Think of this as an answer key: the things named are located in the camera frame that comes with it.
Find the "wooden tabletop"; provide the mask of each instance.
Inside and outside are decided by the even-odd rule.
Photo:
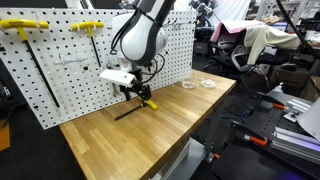
[[[211,79],[217,87],[206,89],[198,83],[194,89],[184,89],[179,82],[152,92],[157,110],[147,106],[115,121],[140,104],[135,98],[60,125],[87,179],[154,175],[235,85],[233,80],[199,71],[193,75]]]

